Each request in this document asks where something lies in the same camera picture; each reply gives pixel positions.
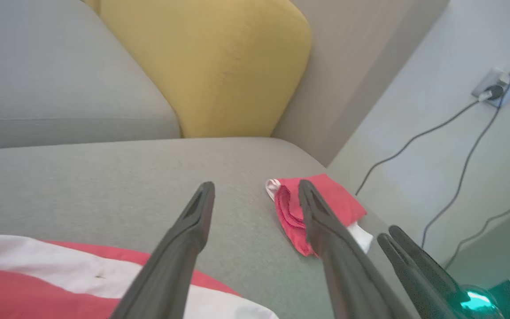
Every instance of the gray fabric upholstery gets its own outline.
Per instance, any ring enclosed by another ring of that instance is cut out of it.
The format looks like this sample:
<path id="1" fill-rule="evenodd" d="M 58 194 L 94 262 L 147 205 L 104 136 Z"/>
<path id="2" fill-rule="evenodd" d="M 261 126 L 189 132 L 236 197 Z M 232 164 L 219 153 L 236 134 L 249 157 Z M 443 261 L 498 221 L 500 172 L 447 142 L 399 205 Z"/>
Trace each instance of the gray fabric upholstery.
<path id="1" fill-rule="evenodd" d="M 212 180 L 214 213 L 197 269 L 281 319 L 328 319 L 322 264 L 295 251 L 264 188 L 269 178 L 324 171 L 298 147 L 266 138 L 0 149 L 0 234 L 151 252 L 200 183 Z M 372 214 L 360 224 L 386 231 Z M 370 256 L 403 296 L 376 243 Z"/>
<path id="2" fill-rule="evenodd" d="M 0 0 L 0 148 L 180 137 L 170 105 L 79 0 Z"/>

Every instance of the red cloth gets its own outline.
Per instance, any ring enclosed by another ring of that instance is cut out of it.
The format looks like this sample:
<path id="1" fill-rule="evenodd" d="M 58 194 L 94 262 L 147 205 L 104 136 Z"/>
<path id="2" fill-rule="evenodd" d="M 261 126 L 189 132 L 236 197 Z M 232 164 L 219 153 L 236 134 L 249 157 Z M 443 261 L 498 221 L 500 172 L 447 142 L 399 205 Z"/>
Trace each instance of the red cloth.
<path id="1" fill-rule="evenodd" d="M 109 259 L 117 259 L 118 261 L 128 261 L 133 263 L 138 263 L 140 265 L 144 265 L 148 258 L 149 254 L 136 252 L 134 250 L 116 248 L 116 247 L 108 247 L 108 246 L 99 246 L 99 245 L 88 245 L 88 244 L 79 244 L 76 242 L 59 242 L 59 241 L 48 241 L 51 244 L 71 248 L 75 250 L 80 250 L 82 252 L 87 252 L 93 254 L 95 256 L 100 256 L 103 258 Z M 240 294 L 233 291 L 233 289 L 227 287 L 223 283 L 215 280 L 214 278 L 197 271 L 196 269 L 192 272 L 192 280 L 190 284 L 197 285 L 200 287 L 219 290 L 227 293 L 231 293 L 232 295 L 236 295 L 241 297 Z"/>
<path id="2" fill-rule="evenodd" d="M 144 265 L 149 254 L 107 246 L 49 242 L 93 255 Z M 223 283 L 194 270 L 191 284 L 239 296 Z M 36 277 L 0 270 L 0 318 L 105 319 L 119 299 L 71 293 Z"/>
<path id="3" fill-rule="evenodd" d="M 347 190 L 326 174 L 305 178 L 277 179 L 281 183 L 275 194 L 275 208 L 279 221 L 294 248 L 303 256 L 310 256 L 316 253 L 312 250 L 310 243 L 306 242 L 306 226 L 298 199 L 298 184 L 302 179 L 309 180 L 314 184 L 344 226 L 358 221 L 366 214 L 366 210 Z"/>

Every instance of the red towel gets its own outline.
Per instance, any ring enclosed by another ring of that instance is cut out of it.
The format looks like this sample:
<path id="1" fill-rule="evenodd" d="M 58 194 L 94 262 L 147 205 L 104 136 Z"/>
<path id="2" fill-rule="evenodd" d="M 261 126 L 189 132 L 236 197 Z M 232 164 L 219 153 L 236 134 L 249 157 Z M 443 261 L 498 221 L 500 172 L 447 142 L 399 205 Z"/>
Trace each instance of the red towel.
<path id="1" fill-rule="evenodd" d="M 298 199 L 298 184 L 302 179 L 314 184 L 332 212 L 346 227 L 362 218 L 366 210 L 347 190 L 326 174 L 305 178 L 279 178 L 281 186 L 275 194 L 277 216 L 294 248 L 304 256 L 310 256 L 316 253 L 312 250 L 310 243 L 306 242 L 306 227 Z"/>

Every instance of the sofa cushion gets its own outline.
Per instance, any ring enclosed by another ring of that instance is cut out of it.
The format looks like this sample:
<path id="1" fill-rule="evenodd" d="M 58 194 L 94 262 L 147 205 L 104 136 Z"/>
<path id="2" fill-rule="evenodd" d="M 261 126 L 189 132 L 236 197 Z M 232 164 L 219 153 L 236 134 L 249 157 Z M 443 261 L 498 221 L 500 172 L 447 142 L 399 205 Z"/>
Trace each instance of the sofa cushion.
<path id="1" fill-rule="evenodd" d="M 0 148 L 177 138 L 168 102 L 79 0 L 0 0 Z"/>
<path id="2" fill-rule="evenodd" d="M 325 170 L 298 147 L 265 138 L 0 149 L 0 234 L 149 253 L 197 187 L 211 180 L 214 213 L 196 268 L 281 319 L 329 319 L 322 264 L 292 247 L 265 191 L 269 178 Z M 374 214 L 360 225 L 386 231 Z M 379 245 L 368 255 L 404 296 Z"/>
<path id="3" fill-rule="evenodd" d="M 310 53 L 289 0 L 92 0 L 184 137 L 270 136 Z"/>

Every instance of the red and white fabric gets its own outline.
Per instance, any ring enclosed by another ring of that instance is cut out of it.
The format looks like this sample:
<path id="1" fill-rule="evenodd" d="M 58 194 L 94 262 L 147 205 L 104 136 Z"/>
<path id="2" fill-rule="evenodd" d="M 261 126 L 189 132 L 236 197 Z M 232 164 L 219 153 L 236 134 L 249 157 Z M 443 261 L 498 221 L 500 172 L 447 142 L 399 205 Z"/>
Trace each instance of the red and white fabric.
<path id="1" fill-rule="evenodd" d="M 0 235 L 0 319 L 107 318 L 148 254 Z M 278 319 L 194 271 L 185 319 Z"/>

